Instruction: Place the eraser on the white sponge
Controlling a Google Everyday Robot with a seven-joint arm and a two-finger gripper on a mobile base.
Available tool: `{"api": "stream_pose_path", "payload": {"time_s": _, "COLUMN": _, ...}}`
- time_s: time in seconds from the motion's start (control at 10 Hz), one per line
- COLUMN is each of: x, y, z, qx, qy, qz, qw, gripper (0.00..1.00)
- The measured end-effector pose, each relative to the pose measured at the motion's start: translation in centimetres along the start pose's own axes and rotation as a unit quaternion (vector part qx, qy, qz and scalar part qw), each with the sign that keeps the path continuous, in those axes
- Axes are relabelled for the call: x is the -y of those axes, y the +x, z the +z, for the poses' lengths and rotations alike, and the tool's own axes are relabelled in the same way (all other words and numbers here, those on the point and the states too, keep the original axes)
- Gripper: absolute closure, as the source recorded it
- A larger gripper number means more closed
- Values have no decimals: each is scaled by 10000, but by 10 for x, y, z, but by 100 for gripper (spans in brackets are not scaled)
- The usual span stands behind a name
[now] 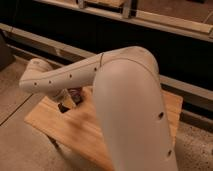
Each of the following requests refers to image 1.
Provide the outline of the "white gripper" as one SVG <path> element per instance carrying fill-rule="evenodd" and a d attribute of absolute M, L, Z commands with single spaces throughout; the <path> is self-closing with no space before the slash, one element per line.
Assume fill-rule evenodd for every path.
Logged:
<path fill-rule="evenodd" d="M 65 113 L 82 102 L 81 91 L 82 88 L 73 88 L 69 90 L 69 94 L 66 89 L 63 89 L 54 93 L 51 99 L 55 102 L 59 102 L 58 108 L 60 112 Z"/>

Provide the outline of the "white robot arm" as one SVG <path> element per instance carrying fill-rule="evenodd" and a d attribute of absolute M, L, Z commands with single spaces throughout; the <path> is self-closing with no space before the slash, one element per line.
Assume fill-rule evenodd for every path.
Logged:
<path fill-rule="evenodd" d="M 19 81 L 55 101 L 88 85 L 115 171 L 178 171 L 158 64 L 147 49 L 106 51 L 59 69 L 32 59 Z"/>

